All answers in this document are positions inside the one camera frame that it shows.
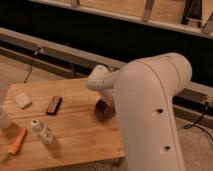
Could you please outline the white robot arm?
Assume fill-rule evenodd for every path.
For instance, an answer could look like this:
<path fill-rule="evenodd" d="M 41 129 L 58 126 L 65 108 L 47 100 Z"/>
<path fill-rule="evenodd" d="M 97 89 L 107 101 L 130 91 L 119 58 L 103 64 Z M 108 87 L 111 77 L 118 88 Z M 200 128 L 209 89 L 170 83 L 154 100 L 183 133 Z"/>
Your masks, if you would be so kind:
<path fill-rule="evenodd" d="M 129 171 L 185 171 L 173 97 L 190 82 L 181 54 L 136 59 L 111 72 L 97 65 L 86 86 L 115 108 Z"/>

